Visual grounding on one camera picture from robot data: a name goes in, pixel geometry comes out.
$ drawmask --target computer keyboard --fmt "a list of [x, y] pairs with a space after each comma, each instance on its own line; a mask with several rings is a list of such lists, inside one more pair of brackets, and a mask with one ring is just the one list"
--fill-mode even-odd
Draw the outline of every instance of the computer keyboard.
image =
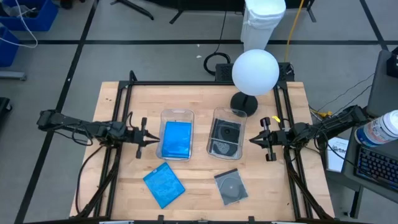
[[374, 152], [365, 147], [360, 147], [356, 165], [361, 169], [355, 169], [354, 175], [376, 184], [382, 182], [398, 191], [398, 159], [388, 157], [382, 152]]

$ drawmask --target plastic bin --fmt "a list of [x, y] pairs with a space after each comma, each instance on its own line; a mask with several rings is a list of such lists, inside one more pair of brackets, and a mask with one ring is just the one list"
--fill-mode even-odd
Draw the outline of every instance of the plastic bin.
[[286, 11], [284, 0], [245, 0], [241, 41], [244, 51], [264, 50]]
[[[16, 6], [15, 0], [3, 0], [10, 7]], [[35, 18], [26, 18], [24, 21], [31, 31], [48, 31], [57, 16], [58, 8], [51, 0], [18, 0], [19, 5], [25, 5], [29, 9], [36, 7], [40, 10]], [[26, 30], [19, 17], [0, 17], [0, 23], [10, 30]]]
[[[0, 37], [12, 43], [19, 43], [17, 37], [10, 33], [9, 30], [5, 27], [0, 27]], [[0, 67], [11, 66], [17, 50], [18, 46], [0, 40]]]
[[[156, 149], [156, 156], [159, 159], [187, 161], [191, 158], [194, 118], [195, 115], [193, 111], [186, 109], [167, 109], [162, 111], [160, 115], [160, 142]], [[180, 128], [174, 126], [170, 129], [168, 124], [183, 126]], [[178, 154], [178, 156], [165, 156], [165, 151], [167, 155]]]
[[207, 153], [220, 159], [240, 159], [247, 118], [244, 111], [217, 107], [213, 114]]

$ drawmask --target white trash can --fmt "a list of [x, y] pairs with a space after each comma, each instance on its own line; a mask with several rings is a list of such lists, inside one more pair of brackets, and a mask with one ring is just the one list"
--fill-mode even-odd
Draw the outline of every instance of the white trash can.
[[241, 41], [244, 51], [264, 50], [286, 11], [284, 0], [245, 0]]

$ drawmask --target plastic bottle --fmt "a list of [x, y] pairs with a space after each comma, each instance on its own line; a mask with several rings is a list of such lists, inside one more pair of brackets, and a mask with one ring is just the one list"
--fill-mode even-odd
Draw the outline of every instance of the plastic bottle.
[[370, 121], [355, 131], [355, 140], [368, 147], [376, 147], [398, 139], [398, 110]]

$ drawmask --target wooden table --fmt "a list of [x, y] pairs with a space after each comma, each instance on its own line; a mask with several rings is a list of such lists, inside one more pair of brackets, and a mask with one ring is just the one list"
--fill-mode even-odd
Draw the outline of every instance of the wooden table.
[[[95, 121], [111, 120], [117, 86], [117, 82], [102, 84]], [[288, 83], [288, 87], [295, 122], [311, 123], [303, 83]], [[214, 109], [218, 106], [228, 108], [236, 92], [238, 89], [235, 86], [133, 86], [129, 106], [129, 110], [134, 112], [132, 124], [140, 126], [141, 118], [148, 117], [147, 129], [156, 136], [159, 135], [162, 110], [185, 108], [195, 113], [193, 152], [188, 162], [169, 162], [186, 191], [165, 209], [160, 209], [142, 179], [164, 162], [155, 155], [157, 145], [147, 146], [143, 149], [142, 158], [136, 159], [137, 145], [124, 144], [112, 219], [157, 220], [158, 215], [164, 215], [165, 220], [247, 221], [248, 216], [254, 216], [257, 221], [295, 220], [282, 148], [274, 147], [277, 161], [266, 162], [267, 150], [248, 141], [262, 130], [261, 118], [277, 115], [273, 91], [257, 97], [259, 106], [247, 120], [240, 160], [223, 161], [209, 156], [206, 151]], [[271, 130], [277, 130], [276, 121], [271, 123]], [[97, 147], [96, 144], [87, 147], [85, 159]], [[104, 152], [103, 149], [95, 155], [83, 171], [80, 207], [90, 200], [97, 189]], [[334, 216], [319, 154], [308, 149], [303, 149], [301, 153], [309, 191], [325, 211]], [[238, 168], [249, 197], [225, 207], [214, 176], [234, 168]], [[301, 214], [304, 215], [301, 193], [298, 197], [301, 199]], [[107, 198], [108, 193], [105, 193], [104, 202]], [[105, 207], [106, 203], [103, 203], [101, 214], [104, 214]], [[75, 214], [73, 205], [71, 215]]]

